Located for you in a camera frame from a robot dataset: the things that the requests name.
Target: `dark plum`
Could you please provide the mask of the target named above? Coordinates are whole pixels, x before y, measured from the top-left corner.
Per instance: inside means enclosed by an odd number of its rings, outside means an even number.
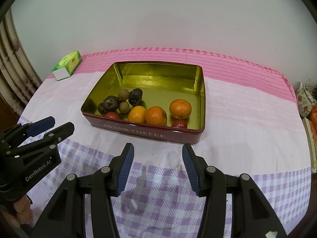
[[[129,97],[129,103],[133,107],[138,106],[141,104],[142,101],[142,96],[143,96],[143,91],[140,88],[135,88],[130,92],[130,97]]]
[[[100,114],[102,115],[105,115],[106,113],[108,113],[108,110],[104,108],[103,106],[103,102],[101,102],[99,105],[98,105],[98,111]]]
[[[116,96],[107,96],[102,105],[108,112],[115,112],[119,108],[120,100]]]

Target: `purple checkered cloth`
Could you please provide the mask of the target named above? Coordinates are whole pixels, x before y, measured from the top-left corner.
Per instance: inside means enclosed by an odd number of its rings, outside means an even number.
[[[29,122],[21,118],[20,123]],[[37,140],[42,135],[29,138]],[[62,163],[42,179],[53,195],[69,173],[90,175],[107,166],[112,155],[91,149],[66,139],[58,145]],[[285,226],[307,210],[311,172],[298,171],[254,175],[256,184]],[[86,220],[91,218],[89,197],[86,197]],[[227,195],[224,237],[230,237],[232,200]],[[196,237],[202,217],[204,198],[191,190],[185,171],[158,168],[134,162],[126,189],[118,198],[112,198],[115,219],[121,237]]]

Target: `pink striped cloth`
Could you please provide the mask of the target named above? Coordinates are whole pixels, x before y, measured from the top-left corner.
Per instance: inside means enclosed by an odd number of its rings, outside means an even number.
[[[179,48],[128,48],[82,56],[74,74],[105,72],[118,61],[168,61],[196,64],[205,77],[253,87],[297,104],[292,85],[280,72],[231,56]]]

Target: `metal screw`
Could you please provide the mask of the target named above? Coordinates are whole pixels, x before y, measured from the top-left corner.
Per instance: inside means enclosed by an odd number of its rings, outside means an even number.
[[[216,171],[216,168],[214,168],[213,166],[208,166],[207,171],[210,173],[214,173]]]
[[[248,181],[248,180],[250,179],[250,176],[247,175],[247,174],[242,174],[242,175],[241,175],[241,178],[242,178],[243,180],[245,180],[245,181]]]
[[[103,173],[107,173],[107,172],[110,171],[110,167],[104,166],[103,168],[101,168],[101,171],[102,171]]]
[[[69,174],[69,175],[67,176],[67,180],[69,180],[69,181],[74,180],[75,177],[76,177],[76,176],[75,176],[74,174]]]

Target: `white wall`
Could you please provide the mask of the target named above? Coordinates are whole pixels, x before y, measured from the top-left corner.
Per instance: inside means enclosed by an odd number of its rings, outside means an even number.
[[[12,12],[42,79],[73,50],[174,47],[259,63],[292,84],[317,83],[317,25],[301,0],[16,0]]]

